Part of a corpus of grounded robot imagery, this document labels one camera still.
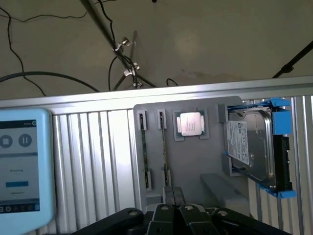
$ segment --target screen icon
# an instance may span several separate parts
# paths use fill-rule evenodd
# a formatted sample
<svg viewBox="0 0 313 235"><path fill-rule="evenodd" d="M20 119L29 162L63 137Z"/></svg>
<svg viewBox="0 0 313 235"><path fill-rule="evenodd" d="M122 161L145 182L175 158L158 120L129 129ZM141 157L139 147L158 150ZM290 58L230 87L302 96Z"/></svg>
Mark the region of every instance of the screen icon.
<svg viewBox="0 0 313 235"><path fill-rule="evenodd" d="M29 147L31 145L32 138L29 134L22 134L19 137L19 144L22 147Z"/></svg>
<svg viewBox="0 0 313 235"><path fill-rule="evenodd" d="M9 135L4 135L0 137L0 146L2 148L9 148L13 143L12 137Z"/></svg>

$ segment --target pause button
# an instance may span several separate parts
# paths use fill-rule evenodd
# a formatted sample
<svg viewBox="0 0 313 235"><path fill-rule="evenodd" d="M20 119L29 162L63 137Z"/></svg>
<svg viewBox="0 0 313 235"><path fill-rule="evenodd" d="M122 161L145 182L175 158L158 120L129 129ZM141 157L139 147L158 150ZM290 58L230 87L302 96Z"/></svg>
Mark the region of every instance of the pause button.
<svg viewBox="0 0 313 235"><path fill-rule="evenodd" d="M32 139L29 134L22 134L19 137L19 144L22 147L29 147L31 145Z"/></svg>

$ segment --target hard drive label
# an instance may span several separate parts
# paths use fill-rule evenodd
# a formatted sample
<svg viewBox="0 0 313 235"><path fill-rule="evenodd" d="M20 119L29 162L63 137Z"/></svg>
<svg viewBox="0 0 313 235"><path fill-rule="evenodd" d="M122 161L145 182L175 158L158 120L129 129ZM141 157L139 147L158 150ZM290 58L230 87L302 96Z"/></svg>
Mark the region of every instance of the hard drive label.
<svg viewBox="0 0 313 235"><path fill-rule="evenodd" d="M229 156L249 165L248 139L245 121L227 123L227 141Z"/></svg>

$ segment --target light blue tablet case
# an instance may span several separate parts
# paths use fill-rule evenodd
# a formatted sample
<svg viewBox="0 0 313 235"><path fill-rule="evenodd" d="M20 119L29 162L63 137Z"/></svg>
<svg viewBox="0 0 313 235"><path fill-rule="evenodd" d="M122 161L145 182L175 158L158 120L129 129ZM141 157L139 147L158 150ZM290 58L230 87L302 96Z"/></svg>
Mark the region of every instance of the light blue tablet case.
<svg viewBox="0 0 313 235"><path fill-rule="evenodd" d="M20 235L48 224L54 217L51 114L45 109L0 111L0 121L36 120L40 211L0 214L0 233Z"/></svg>

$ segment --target gray plastic board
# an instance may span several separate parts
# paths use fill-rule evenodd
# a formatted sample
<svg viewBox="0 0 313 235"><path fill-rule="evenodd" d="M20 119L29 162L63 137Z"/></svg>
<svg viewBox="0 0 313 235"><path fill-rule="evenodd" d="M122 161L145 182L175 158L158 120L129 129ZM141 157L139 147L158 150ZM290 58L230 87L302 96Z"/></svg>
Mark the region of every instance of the gray plastic board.
<svg viewBox="0 0 313 235"><path fill-rule="evenodd" d="M208 207L218 204L218 201L201 182L200 174L206 173L218 173L243 196L248 198L247 179L242 176L228 177L222 171L221 157L224 153L224 129L223 124L218 122L218 104L238 105L242 104L242 100L234 96L138 104L134 107L138 167L141 174L140 189L146 197L153 198L162 195L163 142L162 130L158 128L157 113L158 110L165 110L165 139L172 186L182 187L186 203L202 204ZM192 136L184 137L183 141L177 139L175 141L173 111L176 110L181 112L206 110L208 115L205 122L208 124L209 138L200 139L199 136ZM139 121L139 114L142 111L145 111L147 121L145 136L148 167L152 172L152 191L146 191L144 184L143 148Z"/></svg>

